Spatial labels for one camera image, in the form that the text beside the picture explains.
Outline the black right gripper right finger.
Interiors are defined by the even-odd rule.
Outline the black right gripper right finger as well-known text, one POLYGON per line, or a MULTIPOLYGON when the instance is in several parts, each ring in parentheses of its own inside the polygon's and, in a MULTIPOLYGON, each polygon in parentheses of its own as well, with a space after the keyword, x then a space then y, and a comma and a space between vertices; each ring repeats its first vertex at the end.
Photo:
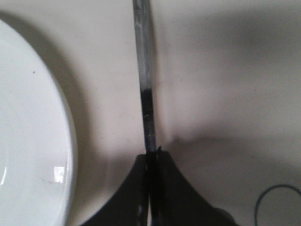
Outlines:
POLYGON ((178 170, 169 152, 149 154, 149 192, 153 226, 234 226, 210 205, 178 170))

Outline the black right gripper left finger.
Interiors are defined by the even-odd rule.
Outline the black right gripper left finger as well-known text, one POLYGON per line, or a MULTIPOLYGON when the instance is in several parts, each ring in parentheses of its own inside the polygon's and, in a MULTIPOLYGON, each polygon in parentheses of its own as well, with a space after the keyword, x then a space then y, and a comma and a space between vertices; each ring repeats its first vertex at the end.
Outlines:
POLYGON ((115 194, 83 225, 146 226, 148 206, 146 158, 141 154, 115 194))

